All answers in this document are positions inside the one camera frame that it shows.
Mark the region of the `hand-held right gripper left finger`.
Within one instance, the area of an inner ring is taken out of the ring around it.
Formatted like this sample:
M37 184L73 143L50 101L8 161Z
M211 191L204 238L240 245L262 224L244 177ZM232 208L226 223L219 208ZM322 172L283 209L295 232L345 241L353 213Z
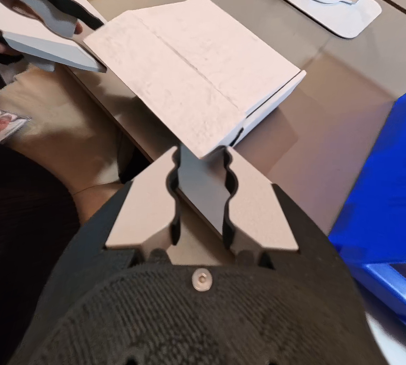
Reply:
M167 250L178 244L179 168L180 148L173 146L132 180L106 249L135 249L146 259L155 249Z

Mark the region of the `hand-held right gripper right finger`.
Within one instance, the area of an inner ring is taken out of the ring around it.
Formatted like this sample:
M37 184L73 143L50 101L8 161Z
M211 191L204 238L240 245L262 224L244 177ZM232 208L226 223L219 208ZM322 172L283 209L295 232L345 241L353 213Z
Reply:
M251 251L297 252L298 243L270 180L232 147L224 149L225 202L222 242L234 255Z

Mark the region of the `blue plastic bin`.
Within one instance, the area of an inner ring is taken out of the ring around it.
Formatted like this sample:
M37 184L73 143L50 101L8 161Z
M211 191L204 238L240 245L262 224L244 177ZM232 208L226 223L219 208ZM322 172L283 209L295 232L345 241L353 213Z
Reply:
M394 104L328 236L351 275L406 321L406 95Z

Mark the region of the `white cardboard mailer box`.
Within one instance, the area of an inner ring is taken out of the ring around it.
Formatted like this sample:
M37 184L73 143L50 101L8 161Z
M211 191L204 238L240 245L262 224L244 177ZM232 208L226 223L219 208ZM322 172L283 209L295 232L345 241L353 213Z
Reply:
M84 38L108 68L77 72L104 111L155 160L181 145L180 190L218 234L228 191L222 146L235 146L306 72L211 0L128 10Z

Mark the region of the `grey desk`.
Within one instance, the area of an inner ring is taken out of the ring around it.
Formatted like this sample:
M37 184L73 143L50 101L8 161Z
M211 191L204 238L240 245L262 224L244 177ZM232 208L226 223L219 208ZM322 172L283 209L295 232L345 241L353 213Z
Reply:
M183 0L88 0L105 19ZM236 147L329 234L405 93L405 0L343 39L284 0L211 0L307 75Z

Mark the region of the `photo card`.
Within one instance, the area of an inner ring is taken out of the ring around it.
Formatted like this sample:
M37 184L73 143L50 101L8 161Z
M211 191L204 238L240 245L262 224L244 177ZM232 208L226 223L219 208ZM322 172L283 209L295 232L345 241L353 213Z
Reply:
M4 144L13 134L22 129L32 117L0 109L0 143Z

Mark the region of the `person's black sweater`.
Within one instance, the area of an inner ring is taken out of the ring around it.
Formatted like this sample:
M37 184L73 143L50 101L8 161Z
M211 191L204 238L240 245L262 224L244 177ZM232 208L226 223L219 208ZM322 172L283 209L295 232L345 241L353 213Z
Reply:
M80 222L68 189L43 166L1 145L0 168L0 363L7 364Z

